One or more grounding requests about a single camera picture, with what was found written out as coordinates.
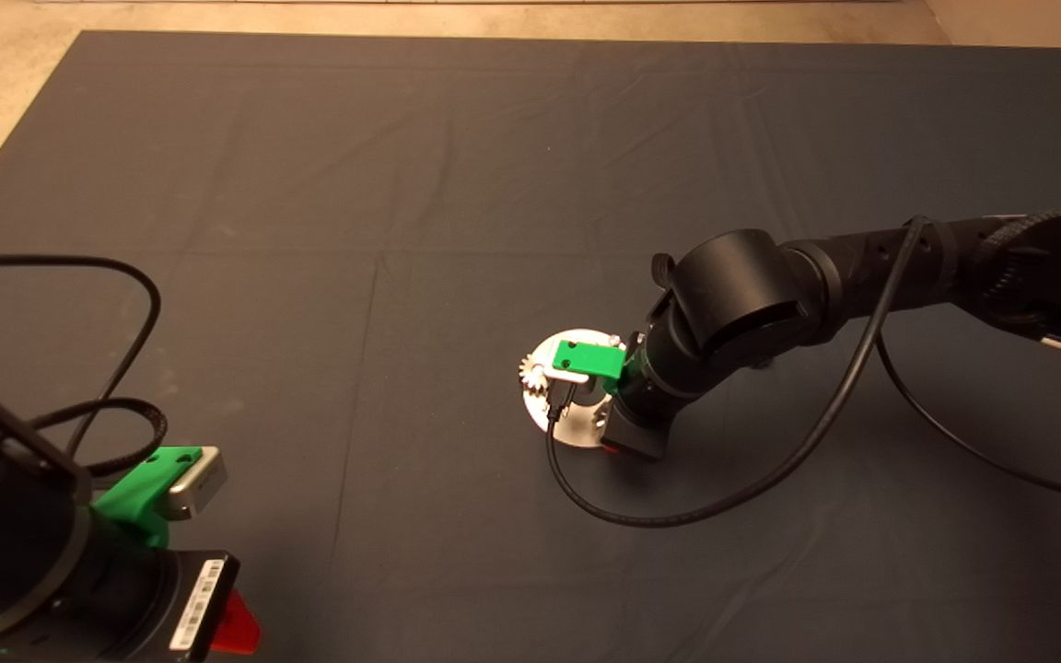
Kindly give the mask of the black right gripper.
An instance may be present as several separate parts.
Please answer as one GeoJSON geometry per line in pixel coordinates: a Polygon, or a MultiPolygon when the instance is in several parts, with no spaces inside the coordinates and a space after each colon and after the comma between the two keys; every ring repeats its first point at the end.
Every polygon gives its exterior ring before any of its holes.
{"type": "Polygon", "coordinates": [[[669,444],[669,421],[640,420],[612,404],[603,420],[601,444],[611,456],[624,453],[644,461],[661,461],[669,444]]]}

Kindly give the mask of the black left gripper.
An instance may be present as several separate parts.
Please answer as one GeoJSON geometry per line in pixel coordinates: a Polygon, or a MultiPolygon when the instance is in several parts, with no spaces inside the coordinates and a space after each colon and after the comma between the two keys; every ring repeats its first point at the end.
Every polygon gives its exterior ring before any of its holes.
{"type": "Polygon", "coordinates": [[[260,622],[238,590],[227,551],[169,551],[169,583],[139,636],[140,662],[205,662],[211,652],[256,655],[260,622]]]}

